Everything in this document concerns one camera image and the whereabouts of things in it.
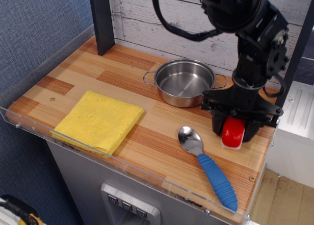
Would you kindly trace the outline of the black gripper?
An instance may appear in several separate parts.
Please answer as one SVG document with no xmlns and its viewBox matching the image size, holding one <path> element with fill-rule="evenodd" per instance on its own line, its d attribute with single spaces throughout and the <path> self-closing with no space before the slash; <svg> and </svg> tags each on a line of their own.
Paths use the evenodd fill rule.
<svg viewBox="0 0 314 225">
<path fill-rule="evenodd" d="M 245 120 L 243 142 L 249 142 L 261 127 L 269 125 L 272 119 L 283 115 L 283 109 L 266 101 L 258 90 L 248 90 L 233 85 L 222 90 L 202 93 L 201 108 L 212 114 L 212 130 L 221 136 L 226 117 Z"/>
</svg>

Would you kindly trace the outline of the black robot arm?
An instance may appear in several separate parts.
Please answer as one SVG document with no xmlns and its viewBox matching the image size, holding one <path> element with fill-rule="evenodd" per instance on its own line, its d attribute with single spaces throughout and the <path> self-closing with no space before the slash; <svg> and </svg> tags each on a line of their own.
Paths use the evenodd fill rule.
<svg viewBox="0 0 314 225">
<path fill-rule="evenodd" d="M 224 137 L 228 121 L 242 130 L 242 141 L 250 141 L 259 129 L 272 125 L 283 114 L 281 107 L 260 96 L 268 80 L 286 68 L 288 24 L 269 0 L 200 0 L 211 24 L 221 33 L 238 38 L 238 63 L 233 85 L 203 92 L 202 108 L 212 115 L 213 131 Z"/>
</svg>

